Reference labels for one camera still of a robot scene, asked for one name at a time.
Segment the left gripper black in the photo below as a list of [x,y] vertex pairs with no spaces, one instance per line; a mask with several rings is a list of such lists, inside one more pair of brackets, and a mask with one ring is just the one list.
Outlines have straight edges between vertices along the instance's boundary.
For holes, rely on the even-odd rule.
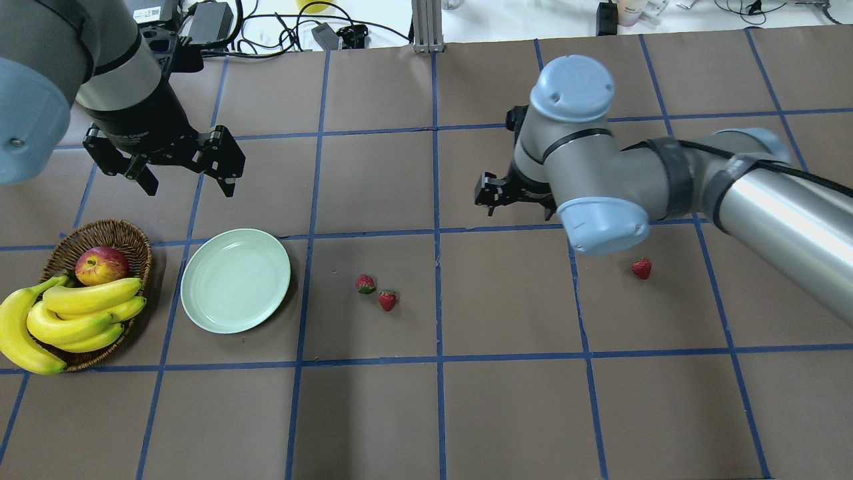
[[237,140],[224,125],[192,127],[169,86],[126,109],[85,111],[92,123],[82,145],[104,174],[133,179],[153,197],[159,180],[149,167],[178,166],[213,177],[225,197],[235,194],[246,166]]

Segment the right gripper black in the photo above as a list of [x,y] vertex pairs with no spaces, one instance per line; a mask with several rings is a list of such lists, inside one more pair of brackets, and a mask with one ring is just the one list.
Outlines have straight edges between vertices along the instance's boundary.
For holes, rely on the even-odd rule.
[[557,140],[536,145],[544,139],[539,127],[551,121],[536,107],[517,105],[506,112],[506,130],[514,133],[514,156],[508,173],[497,177],[484,172],[474,188],[473,203],[485,207],[492,217],[499,206],[514,203],[537,203],[543,207],[543,219],[550,221],[557,206],[552,196],[550,182],[544,176],[544,164],[548,156],[558,148]]

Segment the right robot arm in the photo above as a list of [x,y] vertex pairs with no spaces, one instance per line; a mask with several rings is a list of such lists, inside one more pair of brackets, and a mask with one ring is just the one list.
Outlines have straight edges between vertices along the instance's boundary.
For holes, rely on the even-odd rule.
[[600,61],[549,61],[529,103],[506,115],[508,173],[483,173],[474,203],[489,213],[539,204],[546,221],[558,216],[572,248],[591,256],[634,248],[653,221],[700,213],[851,323],[851,188],[793,167],[768,129],[618,148],[607,121],[614,94]]

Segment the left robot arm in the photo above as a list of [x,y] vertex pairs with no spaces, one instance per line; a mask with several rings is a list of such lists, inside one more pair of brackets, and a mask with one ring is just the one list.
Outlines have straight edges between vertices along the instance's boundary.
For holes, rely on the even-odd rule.
[[122,1],[3,1],[1,182],[45,170],[79,104],[92,120],[83,148],[101,172],[155,195],[151,166],[216,180],[232,197],[246,157],[228,128],[190,125],[169,82],[204,67],[203,46],[140,27]]

